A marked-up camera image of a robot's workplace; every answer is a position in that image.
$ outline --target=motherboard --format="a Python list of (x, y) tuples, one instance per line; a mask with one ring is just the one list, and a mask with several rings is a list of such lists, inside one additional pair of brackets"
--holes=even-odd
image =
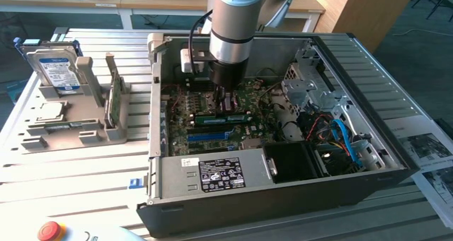
[(234, 92), (226, 93), (221, 113), (215, 111), (211, 82), (185, 82), (162, 85), (161, 91), (169, 156), (254, 149), (275, 140), (269, 86), (262, 80), (243, 81)]

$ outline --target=power supply label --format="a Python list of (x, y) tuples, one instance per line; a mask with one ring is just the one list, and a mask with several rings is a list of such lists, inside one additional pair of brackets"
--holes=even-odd
[(201, 190), (217, 192), (245, 187), (242, 167), (238, 158), (198, 162)]
[(62, 91), (80, 88), (76, 74), (69, 70), (70, 62), (68, 58), (42, 58), (40, 64), (53, 87)]

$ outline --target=red emergency stop button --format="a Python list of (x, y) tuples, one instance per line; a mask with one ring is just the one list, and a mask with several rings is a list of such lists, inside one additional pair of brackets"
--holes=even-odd
[(48, 221), (37, 232), (40, 241), (53, 241), (61, 233), (61, 226), (54, 221)]

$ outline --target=white cable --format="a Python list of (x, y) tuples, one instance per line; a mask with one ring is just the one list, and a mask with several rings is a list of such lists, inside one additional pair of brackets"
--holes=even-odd
[(429, 33), (433, 33), (433, 34), (438, 34), (438, 35), (443, 35), (443, 36), (450, 36), (453, 37), (451, 34), (445, 34), (445, 33), (439, 33), (439, 32), (435, 32), (435, 31), (430, 31), (430, 30), (421, 30), (421, 29), (411, 29), (411, 30), (407, 30), (405, 33), (401, 33), (401, 34), (391, 34), (391, 36), (402, 36), (402, 35), (406, 35), (409, 34), (411, 31), (425, 31), (425, 32), (429, 32)]

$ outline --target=black pcie slot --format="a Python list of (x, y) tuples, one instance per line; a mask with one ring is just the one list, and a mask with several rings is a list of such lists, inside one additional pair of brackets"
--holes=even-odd
[(234, 125), (221, 125), (209, 127), (194, 127), (186, 130), (186, 134), (201, 134), (201, 133), (214, 133), (226, 132), (234, 128)]
[(215, 149), (206, 149), (206, 150), (190, 151), (190, 152), (189, 152), (189, 155), (193, 155), (193, 154), (202, 154), (202, 153), (213, 153), (213, 152), (227, 152), (227, 148), (215, 148)]

